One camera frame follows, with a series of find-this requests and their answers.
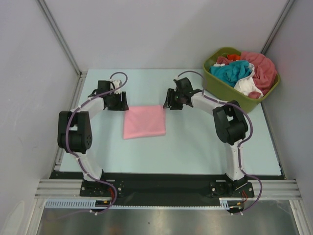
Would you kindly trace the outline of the pink t shirt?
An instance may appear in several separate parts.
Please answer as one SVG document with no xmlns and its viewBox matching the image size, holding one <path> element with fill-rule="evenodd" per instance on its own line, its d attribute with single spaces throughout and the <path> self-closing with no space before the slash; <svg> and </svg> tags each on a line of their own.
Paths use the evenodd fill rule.
<svg viewBox="0 0 313 235">
<path fill-rule="evenodd" d="M 123 139 L 163 136 L 166 111 L 161 105 L 130 106 L 124 114 Z"/>
</svg>

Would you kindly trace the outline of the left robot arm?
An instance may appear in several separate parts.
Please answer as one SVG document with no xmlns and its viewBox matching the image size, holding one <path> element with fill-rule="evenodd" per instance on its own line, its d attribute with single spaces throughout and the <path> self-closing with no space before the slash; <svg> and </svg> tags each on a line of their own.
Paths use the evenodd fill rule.
<svg viewBox="0 0 313 235">
<path fill-rule="evenodd" d="M 121 80 L 100 80 L 83 104 L 61 111 L 58 117 L 58 146 L 74 156 L 84 179 L 93 181 L 91 190 L 99 196 L 107 192 L 108 183 L 101 179 L 103 170 L 89 151 L 93 141 L 91 119 L 104 110 L 129 109 L 126 92 L 121 91 L 123 85 Z"/>
</svg>

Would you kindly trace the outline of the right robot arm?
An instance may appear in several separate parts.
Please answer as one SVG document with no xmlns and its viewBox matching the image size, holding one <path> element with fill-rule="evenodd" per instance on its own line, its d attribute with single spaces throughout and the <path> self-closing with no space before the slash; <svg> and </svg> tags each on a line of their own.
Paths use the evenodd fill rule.
<svg viewBox="0 0 313 235">
<path fill-rule="evenodd" d="M 216 134 L 226 146 L 225 190 L 230 196 L 238 196 L 247 184 L 241 158 L 241 142 L 246 138 L 248 131 L 244 111 L 235 100 L 217 100 L 205 95 L 200 89 L 193 89 L 187 77 L 176 78 L 174 83 L 176 88 L 167 90 L 163 108 L 182 110 L 185 105 L 213 116 Z"/>
</svg>

